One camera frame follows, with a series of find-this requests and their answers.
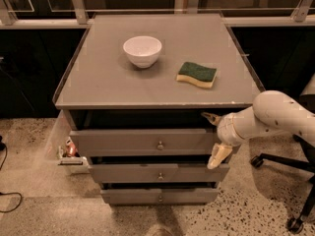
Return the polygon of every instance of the white robotic hand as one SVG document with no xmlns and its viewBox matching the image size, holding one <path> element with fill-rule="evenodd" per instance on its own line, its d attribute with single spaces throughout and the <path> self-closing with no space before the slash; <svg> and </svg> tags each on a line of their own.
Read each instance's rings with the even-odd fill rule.
<svg viewBox="0 0 315 236">
<path fill-rule="evenodd" d="M 267 90 L 256 96 L 253 105 L 222 117 L 202 113 L 217 126 L 221 144 L 215 144 L 208 168 L 218 167 L 233 147 L 255 137 L 278 135 L 289 131 L 315 147 L 315 114 L 286 94 Z"/>
</svg>

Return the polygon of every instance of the bowl rim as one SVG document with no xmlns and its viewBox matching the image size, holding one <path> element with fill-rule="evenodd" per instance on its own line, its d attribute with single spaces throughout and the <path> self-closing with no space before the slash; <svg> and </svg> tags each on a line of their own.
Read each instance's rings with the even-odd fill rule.
<svg viewBox="0 0 315 236">
<path fill-rule="evenodd" d="M 127 42 L 129 42 L 129 41 L 131 41 L 131 40 L 133 40 L 133 39 L 136 39 L 136 38 L 151 38 L 151 39 L 156 40 L 156 41 L 157 41 L 157 44 L 158 44 L 158 50 L 157 50 L 157 52 L 152 53 L 152 54 L 142 55 L 142 56 L 138 56 L 138 55 L 135 55 L 135 54 L 132 54 L 132 53 L 128 52 L 128 51 L 126 50 Z M 158 54 L 158 53 L 161 51 L 161 48 L 162 48 L 161 42 L 160 42 L 156 37 L 153 37 L 153 36 L 150 36 L 150 35 L 137 35 L 137 36 L 133 36 L 133 37 L 128 38 L 128 39 L 124 42 L 124 44 L 123 44 L 123 49 L 124 49 L 124 51 L 125 51 L 126 53 L 128 53 L 129 55 L 134 56 L 134 57 L 149 57 L 149 56 Z"/>
</svg>

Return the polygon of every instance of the green and yellow sponge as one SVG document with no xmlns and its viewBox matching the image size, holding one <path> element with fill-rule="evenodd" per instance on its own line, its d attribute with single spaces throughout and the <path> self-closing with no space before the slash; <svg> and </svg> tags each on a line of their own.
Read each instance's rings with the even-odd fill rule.
<svg viewBox="0 0 315 236">
<path fill-rule="evenodd" d="M 216 68 L 185 62 L 177 74 L 176 81 L 190 83 L 203 89 L 210 89 L 214 84 L 216 74 Z"/>
</svg>

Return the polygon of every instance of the speckled floor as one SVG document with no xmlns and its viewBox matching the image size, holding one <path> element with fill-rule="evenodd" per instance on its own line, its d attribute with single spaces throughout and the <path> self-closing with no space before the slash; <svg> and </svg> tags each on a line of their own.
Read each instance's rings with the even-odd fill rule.
<svg viewBox="0 0 315 236">
<path fill-rule="evenodd" d="M 117 206 L 105 204 L 89 174 L 70 174 L 58 166 L 56 146 L 67 136 L 60 119 L 0 120 L 9 149 L 0 171 L 0 192 L 21 192 L 23 202 L 0 213 L 0 235 L 290 235 L 287 217 L 298 215 L 312 176 L 265 162 L 254 169 L 249 159 L 260 151 L 304 158 L 287 135 L 244 144 L 230 162 L 220 195 L 206 206 Z M 0 162 L 4 152 L 0 151 Z M 18 198 L 0 196 L 0 209 Z M 300 235 L 315 235 L 315 209 Z"/>
</svg>

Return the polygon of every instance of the gray drawer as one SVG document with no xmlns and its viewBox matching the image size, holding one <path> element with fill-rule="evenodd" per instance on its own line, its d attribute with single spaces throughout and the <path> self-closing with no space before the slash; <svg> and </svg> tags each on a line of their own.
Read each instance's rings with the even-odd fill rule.
<svg viewBox="0 0 315 236">
<path fill-rule="evenodd" d="M 218 182 L 228 172 L 228 164 L 209 170 L 205 164 L 115 164 L 92 165 L 97 183 Z"/>
<path fill-rule="evenodd" d="M 213 129 L 83 130 L 70 136 L 83 156 L 207 154 L 218 140 Z"/>
<path fill-rule="evenodd" d="M 213 202 L 218 189 L 126 189 L 102 190 L 103 200 L 111 205 L 204 204 Z"/>
</svg>

